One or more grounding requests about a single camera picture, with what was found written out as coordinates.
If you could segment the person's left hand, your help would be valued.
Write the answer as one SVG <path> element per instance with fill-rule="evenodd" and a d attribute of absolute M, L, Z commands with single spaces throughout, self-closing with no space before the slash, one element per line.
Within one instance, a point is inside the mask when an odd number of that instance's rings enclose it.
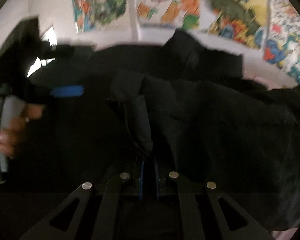
<path fill-rule="evenodd" d="M 13 118 L 7 128 L 0 130 L 0 152 L 13 159 L 18 151 L 19 144 L 25 138 L 26 125 L 30 120 L 38 120 L 42 117 L 43 105 L 26 104 L 21 114 Z"/>

